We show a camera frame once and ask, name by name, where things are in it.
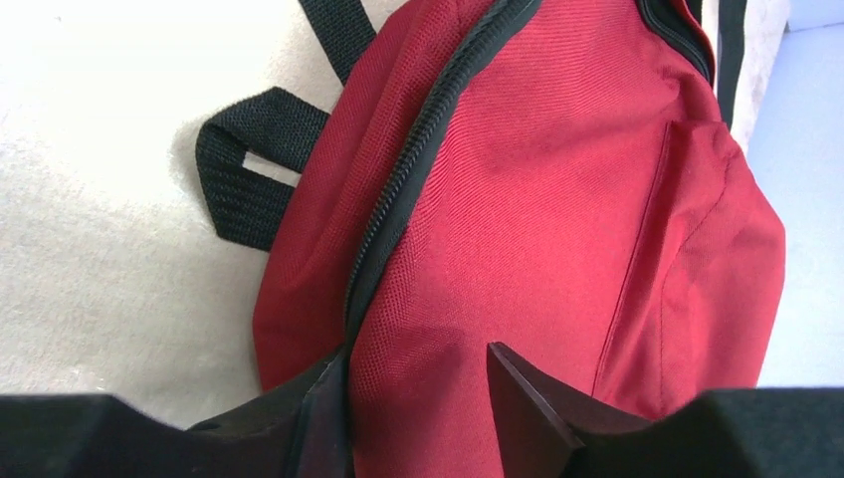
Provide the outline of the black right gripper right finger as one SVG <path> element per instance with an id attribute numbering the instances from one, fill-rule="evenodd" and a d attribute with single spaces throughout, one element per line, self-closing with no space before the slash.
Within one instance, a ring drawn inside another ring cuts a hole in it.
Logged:
<path id="1" fill-rule="evenodd" d="M 614 408 L 504 344 L 487 352 L 509 477 L 839 477 L 839 388 L 715 389 L 657 421 Z"/>

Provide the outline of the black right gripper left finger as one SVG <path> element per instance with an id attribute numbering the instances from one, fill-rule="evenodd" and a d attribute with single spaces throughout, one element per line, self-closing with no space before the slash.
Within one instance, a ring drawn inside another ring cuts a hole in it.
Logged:
<path id="1" fill-rule="evenodd" d="M 347 359 L 187 429 L 109 394 L 4 395 L 4 477 L 345 477 Z"/>

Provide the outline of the red student backpack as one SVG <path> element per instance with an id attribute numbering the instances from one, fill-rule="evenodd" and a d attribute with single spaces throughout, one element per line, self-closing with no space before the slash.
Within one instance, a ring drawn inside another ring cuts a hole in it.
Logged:
<path id="1" fill-rule="evenodd" d="M 500 477 L 488 344 L 658 419 L 754 386 L 783 226 L 715 88 L 696 1 L 303 9 L 343 90 L 273 88 L 200 128 L 217 234 L 268 253 L 273 389 L 339 361 L 356 477 Z"/>

